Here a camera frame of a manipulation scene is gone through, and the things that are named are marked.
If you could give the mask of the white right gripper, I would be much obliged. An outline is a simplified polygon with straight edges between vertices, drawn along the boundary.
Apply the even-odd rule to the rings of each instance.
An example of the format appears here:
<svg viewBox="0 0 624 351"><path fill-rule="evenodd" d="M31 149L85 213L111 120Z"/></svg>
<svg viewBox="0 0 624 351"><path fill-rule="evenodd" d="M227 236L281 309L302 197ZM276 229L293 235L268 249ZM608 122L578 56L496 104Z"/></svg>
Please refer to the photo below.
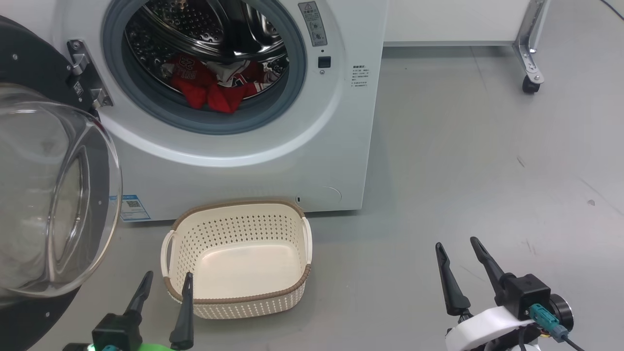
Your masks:
<svg viewBox="0 0 624 351"><path fill-rule="evenodd" d="M484 266L490 284L496 294L504 294L506 280L512 273L505 272L490 255L477 237L470 238L470 244L477 260ZM443 288L446 313L452 317L472 317L470 301L462 293L450 268L450 259L441 242L435 244L435 255ZM444 337L448 351L470 351L485 345L496 338L531 324L528 320L519 320L505 307L494 307L468 318L452 328Z"/></svg>

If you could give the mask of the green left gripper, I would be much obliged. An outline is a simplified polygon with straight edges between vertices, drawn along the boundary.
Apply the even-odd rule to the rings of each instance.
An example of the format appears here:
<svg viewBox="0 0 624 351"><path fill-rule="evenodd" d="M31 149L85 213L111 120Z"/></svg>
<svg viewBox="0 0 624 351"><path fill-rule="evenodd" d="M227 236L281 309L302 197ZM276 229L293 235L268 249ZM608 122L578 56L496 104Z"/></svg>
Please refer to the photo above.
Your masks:
<svg viewBox="0 0 624 351"><path fill-rule="evenodd" d="M149 298L154 272L148 271L132 296L124 316L141 317L143 304ZM116 344L78 344L64 346L63 351L185 351L194 347L193 273L187 273L181 291L181 307L175 328L170 334L170 345L139 344L136 347Z"/></svg>

